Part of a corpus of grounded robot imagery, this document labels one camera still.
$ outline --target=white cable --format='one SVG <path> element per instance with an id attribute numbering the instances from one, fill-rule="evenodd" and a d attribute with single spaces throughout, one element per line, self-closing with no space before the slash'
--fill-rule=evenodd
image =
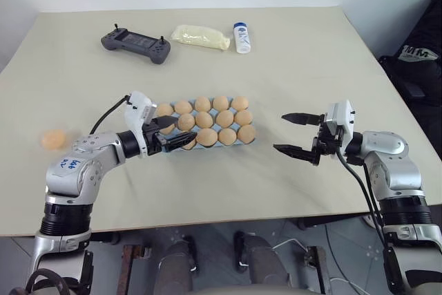
<path id="1" fill-rule="evenodd" d="M 296 242 L 296 244 L 299 245 L 302 248 L 302 250 L 304 250 L 305 252 L 308 252 L 307 248 L 301 242 L 299 242 L 297 238 L 290 238 L 289 240 L 286 240 L 284 242 L 281 242 L 279 245 L 276 245 L 272 249 L 279 248 L 280 246 L 285 245 L 286 243 L 291 242 L 291 241 Z"/>
<path id="2" fill-rule="evenodd" d="M 351 283 L 354 287 L 358 288 L 360 291 L 362 291 L 362 293 L 364 293 L 365 295 L 370 295 L 370 293 L 367 293 L 364 289 L 362 289 L 361 287 L 359 287 L 356 283 L 353 283 L 351 281 L 347 281 L 345 279 L 341 279 L 341 278 L 331 278 L 330 281 L 335 281 L 335 280 L 339 280 L 339 281 L 343 281 L 345 283 Z"/>

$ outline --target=plastic bag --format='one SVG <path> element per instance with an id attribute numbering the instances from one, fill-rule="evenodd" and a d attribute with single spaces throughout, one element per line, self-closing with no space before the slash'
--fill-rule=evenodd
<path id="1" fill-rule="evenodd" d="M 188 26 L 183 24 L 172 32 L 172 40 L 183 44 L 204 46 L 206 48 L 219 48 L 227 50 L 230 46 L 230 39 L 222 32 L 201 26 Z"/>

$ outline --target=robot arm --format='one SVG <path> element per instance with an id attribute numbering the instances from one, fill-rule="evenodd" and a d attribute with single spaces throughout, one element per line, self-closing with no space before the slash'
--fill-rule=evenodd
<path id="1" fill-rule="evenodd" d="M 408 157 L 408 144 L 391 132 L 353 132 L 354 110 L 348 101 L 332 104 L 327 113 L 291 113 L 283 119 L 319 125 L 311 151 L 275 144 L 290 157 L 318 165 L 321 155 L 346 155 L 348 164 L 367 170 L 367 185 L 380 206 L 384 268 L 393 294 L 433 294 L 442 288 L 442 235 L 425 201 L 421 174 Z M 372 202 L 377 211 L 376 202 Z"/>
<path id="2" fill-rule="evenodd" d="M 79 138 L 71 152 L 49 166 L 44 217 L 35 235 L 28 292 L 53 287 L 54 280 L 38 281 L 41 271 L 49 269 L 63 276 L 69 289 L 89 294 L 93 274 L 93 255 L 86 250 L 91 235 L 90 214 L 103 177 L 128 158 L 169 152 L 196 136 L 196 133 L 181 133 L 171 139 L 162 137 L 159 130 L 177 119 L 171 116 L 154 119 L 155 109 L 149 98 L 133 92 L 126 100 L 124 113 L 129 131 L 92 133 Z"/>

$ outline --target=egg carton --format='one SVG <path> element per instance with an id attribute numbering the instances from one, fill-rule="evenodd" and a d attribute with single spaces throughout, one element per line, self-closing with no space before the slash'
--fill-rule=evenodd
<path id="1" fill-rule="evenodd" d="M 210 104 L 213 105 L 214 98 L 208 97 L 208 99 L 210 100 Z M 227 97 L 227 100 L 229 101 L 229 105 L 231 105 L 233 97 Z M 193 117 L 195 117 L 199 113 L 197 110 L 195 110 L 195 101 L 196 101 L 196 99 L 189 99 L 188 100 L 188 102 L 191 103 L 191 105 L 192 105 L 192 112 L 191 112 L 191 114 L 193 115 Z M 176 103 L 177 102 L 171 102 L 170 103 L 171 106 L 173 107 L 173 110 L 175 110 L 175 104 Z M 235 114 L 238 112 L 233 107 L 229 107 L 227 110 L 231 111 L 233 113 L 234 117 L 235 117 Z M 213 120 L 213 126 L 210 127 L 210 128 L 213 129 L 214 131 L 216 131 L 217 134 L 223 129 L 219 124 L 215 123 L 216 116 L 218 115 L 219 112 L 220 111 L 217 111 L 214 108 L 211 108 L 210 111 L 207 112 L 208 114 L 210 114 L 212 116 L 212 120 Z M 176 118 L 180 117 L 180 114 L 176 113 L 176 112 L 172 113 L 171 115 L 173 117 L 176 117 Z M 238 134 L 238 130 L 241 128 L 241 126 L 233 121 L 233 124 L 231 124 L 227 128 L 233 129 L 235 131 L 235 133 Z M 197 133 L 200 130 L 201 130 L 201 128 L 199 126 L 195 125 L 195 126 L 193 126 L 193 128 L 190 131 L 193 131 L 193 132 Z M 183 133 L 183 131 L 178 129 L 177 124 L 175 124 L 175 128 L 169 134 L 164 135 L 164 137 L 165 138 L 172 138 L 173 136 L 175 136 L 175 135 L 177 135 L 179 133 Z M 182 148 L 179 148 L 177 150 L 192 151 L 193 149 L 212 149 L 213 147 L 216 147 L 216 146 L 233 146 L 233 145 L 249 145 L 249 144 L 245 144 L 243 141 L 241 141 L 241 140 L 239 140 L 237 138 L 236 141 L 233 144 L 231 144 L 231 145 L 224 145 L 220 141 L 216 141 L 216 143 L 213 146 L 206 147 L 206 146 L 201 145 L 200 143 L 197 142 L 196 145 L 192 149 L 190 149 L 190 150 L 186 150 L 186 149 L 182 149 Z"/>

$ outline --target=controller screen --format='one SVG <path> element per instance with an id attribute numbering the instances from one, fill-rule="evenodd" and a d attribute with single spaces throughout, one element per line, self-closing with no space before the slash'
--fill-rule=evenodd
<path id="1" fill-rule="evenodd" d="M 150 48 L 152 44 L 155 43 L 154 39 L 146 38 L 144 36 L 136 35 L 133 33 L 128 33 L 126 36 L 124 36 L 122 41 L 125 41 L 126 43 L 135 44 L 138 46 L 143 46 L 145 48 Z"/>

